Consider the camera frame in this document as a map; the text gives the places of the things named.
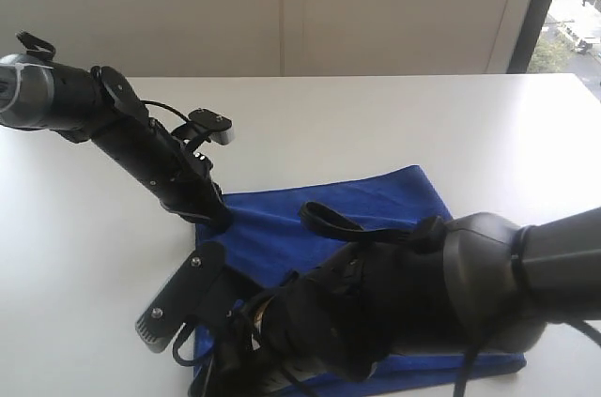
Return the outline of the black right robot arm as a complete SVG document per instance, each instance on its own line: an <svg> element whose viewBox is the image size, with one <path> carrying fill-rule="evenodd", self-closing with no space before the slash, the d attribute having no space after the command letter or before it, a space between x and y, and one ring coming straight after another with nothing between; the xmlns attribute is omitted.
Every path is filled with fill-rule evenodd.
<svg viewBox="0 0 601 397"><path fill-rule="evenodd" d="M331 373L362 382L391 355L459 353L463 395L482 353L522 353L548 324L593 341L600 316L600 212L538 226L491 213L411 231L366 230L317 202L300 210L341 247L234 312L192 396L270 396Z"/></svg>

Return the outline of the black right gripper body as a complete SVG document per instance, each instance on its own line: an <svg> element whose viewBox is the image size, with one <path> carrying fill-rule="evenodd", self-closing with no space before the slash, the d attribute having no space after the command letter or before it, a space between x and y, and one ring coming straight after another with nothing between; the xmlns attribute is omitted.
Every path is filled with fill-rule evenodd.
<svg viewBox="0 0 601 397"><path fill-rule="evenodd" d="M268 396L335 374L361 382L376 359L356 308L332 297L257 298L242 306L215 343L190 396Z"/></svg>

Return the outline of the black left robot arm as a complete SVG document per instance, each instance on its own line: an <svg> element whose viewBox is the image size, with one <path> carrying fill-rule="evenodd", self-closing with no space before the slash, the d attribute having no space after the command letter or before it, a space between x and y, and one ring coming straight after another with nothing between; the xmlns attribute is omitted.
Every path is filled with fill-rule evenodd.
<svg viewBox="0 0 601 397"><path fill-rule="evenodd" d="M168 212L217 232L232 222L210 175L210 160L194 153L204 130L190 123L167 130L113 68L85 70L28 54L5 56L1 124L15 130L51 130L74 144L90 141Z"/></svg>

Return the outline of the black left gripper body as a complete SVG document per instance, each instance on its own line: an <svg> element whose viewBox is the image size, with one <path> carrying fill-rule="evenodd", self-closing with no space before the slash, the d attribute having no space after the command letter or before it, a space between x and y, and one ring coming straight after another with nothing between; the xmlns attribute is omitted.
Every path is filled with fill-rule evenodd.
<svg viewBox="0 0 601 397"><path fill-rule="evenodd" d="M211 198L220 196L207 160L200 160L152 117L122 115L91 141L182 219L207 223Z"/></svg>

